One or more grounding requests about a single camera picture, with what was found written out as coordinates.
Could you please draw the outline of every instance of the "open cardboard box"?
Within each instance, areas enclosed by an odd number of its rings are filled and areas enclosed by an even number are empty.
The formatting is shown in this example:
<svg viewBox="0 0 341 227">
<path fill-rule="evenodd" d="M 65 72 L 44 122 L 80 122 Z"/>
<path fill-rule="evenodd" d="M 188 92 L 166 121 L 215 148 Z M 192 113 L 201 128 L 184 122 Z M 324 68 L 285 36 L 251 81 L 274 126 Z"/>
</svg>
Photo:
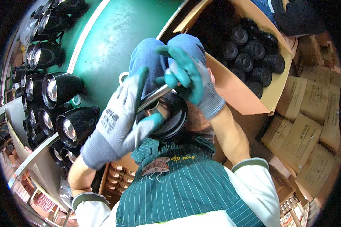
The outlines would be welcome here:
<svg viewBox="0 0 341 227">
<path fill-rule="evenodd" d="M 187 33 L 201 15 L 202 11 L 212 1 L 213 0 L 203 0 L 196 5 L 177 28 L 173 30 L 173 33 Z M 263 96 L 259 99 L 228 68 L 206 53 L 207 66 L 212 70 L 212 74 L 215 77 L 216 91 L 226 100 L 226 102 L 243 115 L 263 113 L 273 115 L 288 77 L 293 58 L 292 52 L 278 29 L 254 3 L 250 0 L 229 1 L 235 6 L 234 16 L 236 19 L 240 17 L 251 18 L 258 24 L 260 30 L 272 33 L 277 37 L 280 53 L 285 61 L 285 70 L 281 74 L 273 73 L 271 84 L 264 88 Z"/>
</svg>

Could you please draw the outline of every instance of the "white ring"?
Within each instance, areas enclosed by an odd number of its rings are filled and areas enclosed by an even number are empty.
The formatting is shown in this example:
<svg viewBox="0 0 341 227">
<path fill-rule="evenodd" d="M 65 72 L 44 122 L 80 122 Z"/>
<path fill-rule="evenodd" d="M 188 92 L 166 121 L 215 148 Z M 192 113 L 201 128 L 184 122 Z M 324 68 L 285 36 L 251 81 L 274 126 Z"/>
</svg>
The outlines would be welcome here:
<svg viewBox="0 0 341 227">
<path fill-rule="evenodd" d="M 129 76 L 129 72 L 123 72 L 119 75 L 119 84 L 122 85 L 123 84 L 123 77 L 127 75 Z"/>
</svg>

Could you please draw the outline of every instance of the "worker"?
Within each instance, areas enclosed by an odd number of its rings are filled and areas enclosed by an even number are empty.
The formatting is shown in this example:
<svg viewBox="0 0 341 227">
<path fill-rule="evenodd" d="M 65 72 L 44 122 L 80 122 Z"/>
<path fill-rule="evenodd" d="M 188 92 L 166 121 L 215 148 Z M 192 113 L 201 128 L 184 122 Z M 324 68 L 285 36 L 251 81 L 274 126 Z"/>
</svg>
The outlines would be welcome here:
<svg viewBox="0 0 341 227">
<path fill-rule="evenodd" d="M 231 170 L 212 160 L 215 146 L 202 134 L 174 143 L 147 138 L 163 122 L 158 113 L 133 129 L 139 101 L 162 83 L 209 119 Z M 104 196 L 91 192 L 91 183 L 96 170 L 129 152 L 139 168 L 110 210 Z M 245 133 L 211 82 L 205 50 L 188 34 L 167 45 L 151 38 L 137 45 L 129 77 L 111 96 L 68 182 L 79 226 L 279 226 L 268 163 L 250 158 Z"/>
</svg>

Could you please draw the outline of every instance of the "dark fabric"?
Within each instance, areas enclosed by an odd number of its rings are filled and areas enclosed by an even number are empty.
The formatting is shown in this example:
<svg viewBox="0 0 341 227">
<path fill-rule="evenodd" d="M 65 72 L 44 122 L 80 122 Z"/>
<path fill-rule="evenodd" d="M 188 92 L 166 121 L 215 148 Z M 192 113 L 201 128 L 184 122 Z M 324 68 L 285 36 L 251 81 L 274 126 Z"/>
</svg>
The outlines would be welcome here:
<svg viewBox="0 0 341 227">
<path fill-rule="evenodd" d="M 282 0 L 271 0 L 277 27 L 287 36 L 321 34 L 326 30 L 323 21 L 305 0 L 290 1 L 286 12 Z"/>
</svg>

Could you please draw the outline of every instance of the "gray work glove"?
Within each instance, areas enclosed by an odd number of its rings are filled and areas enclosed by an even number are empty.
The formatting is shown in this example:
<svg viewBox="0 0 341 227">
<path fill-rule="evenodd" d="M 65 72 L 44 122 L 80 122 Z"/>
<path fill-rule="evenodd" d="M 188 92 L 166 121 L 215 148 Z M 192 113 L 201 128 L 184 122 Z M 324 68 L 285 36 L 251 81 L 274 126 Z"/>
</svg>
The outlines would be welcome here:
<svg viewBox="0 0 341 227">
<path fill-rule="evenodd" d="M 175 88 L 186 100 L 196 105 L 207 119 L 215 116 L 225 105 L 216 92 L 206 66 L 197 58 L 178 47 L 158 46 L 156 52 L 174 59 L 164 77 L 156 78 L 156 84 L 166 83 Z M 179 81 L 183 88 L 177 88 Z"/>
<path fill-rule="evenodd" d="M 105 163 L 132 152 L 162 124 L 163 117 L 156 113 L 141 120 L 132 130 L 148 72 L 148 67 L 140 68 L 111 96 L 96 129 L 81 148 L 83 161 L 91 169 L 99 170 Z"/>
</svg>

